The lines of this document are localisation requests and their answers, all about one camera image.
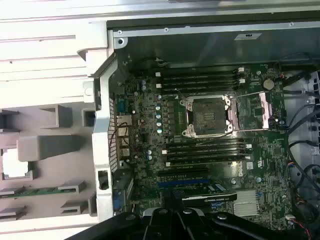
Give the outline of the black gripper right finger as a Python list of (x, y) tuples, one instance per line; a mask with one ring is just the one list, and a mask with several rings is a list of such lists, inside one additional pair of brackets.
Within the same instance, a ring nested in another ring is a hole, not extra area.
[(298, 223), (291, 218), (293, 229), (273, 230), (241, 216), (216, 211), (204, 213), (201, 208), (211, 204), (226, 203), (237, 199), (235, 192), (187, 195), (174, 191), (174, 214), (191, 240), (307, 240), (308, 232), (297, 229)]

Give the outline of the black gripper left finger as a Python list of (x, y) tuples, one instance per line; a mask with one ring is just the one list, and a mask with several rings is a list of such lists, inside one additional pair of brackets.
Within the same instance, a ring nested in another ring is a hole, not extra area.
[(173, 218), (173, 192), (163, 193), (161, 207), (149, 208), (140, 217), (133, 212), (123, 212), (86, 230), (69, 240), (169, 240)]

